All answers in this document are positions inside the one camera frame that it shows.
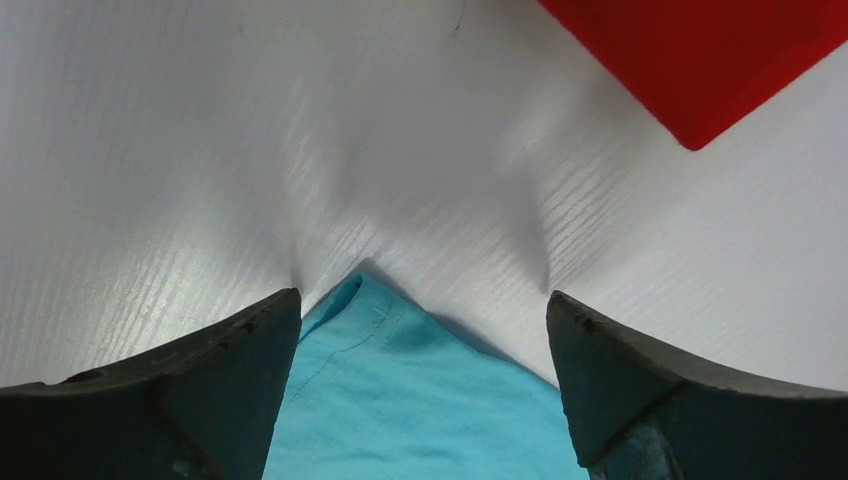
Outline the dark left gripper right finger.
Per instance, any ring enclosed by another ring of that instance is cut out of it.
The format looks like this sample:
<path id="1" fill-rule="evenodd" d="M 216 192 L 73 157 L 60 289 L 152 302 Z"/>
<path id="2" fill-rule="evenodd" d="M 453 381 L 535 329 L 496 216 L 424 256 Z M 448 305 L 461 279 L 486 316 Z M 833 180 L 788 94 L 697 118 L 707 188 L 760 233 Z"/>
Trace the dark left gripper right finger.
<path id="1" fill-rule="evenodd" d="M 593 479 L 843 479 L 847 396 L 733 369 L 560 292 L 551 355 Z"/>

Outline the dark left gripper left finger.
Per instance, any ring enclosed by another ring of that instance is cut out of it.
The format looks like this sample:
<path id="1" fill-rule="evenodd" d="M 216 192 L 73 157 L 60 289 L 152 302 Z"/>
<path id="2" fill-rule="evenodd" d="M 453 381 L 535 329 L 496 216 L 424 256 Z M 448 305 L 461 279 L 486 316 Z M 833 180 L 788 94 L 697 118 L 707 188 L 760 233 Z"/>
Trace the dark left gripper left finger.
<path id="1" fill-rule="evenodd" d="M 176 340 L 1 391 L 5 479 L 258 479 L 301 330 L 280 290 Z"/>

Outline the teal t-shirt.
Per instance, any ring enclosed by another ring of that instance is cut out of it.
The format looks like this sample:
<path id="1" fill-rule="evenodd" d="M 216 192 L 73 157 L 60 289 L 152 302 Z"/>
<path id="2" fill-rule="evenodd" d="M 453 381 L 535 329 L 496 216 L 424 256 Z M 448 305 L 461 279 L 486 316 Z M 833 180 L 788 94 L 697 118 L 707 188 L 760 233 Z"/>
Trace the teal t-shirt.
<path id="1" fill-rule="evenodd" d="M 584 479 L 558 390 L 356 274 L 304 318 L 267 479 Z"/>

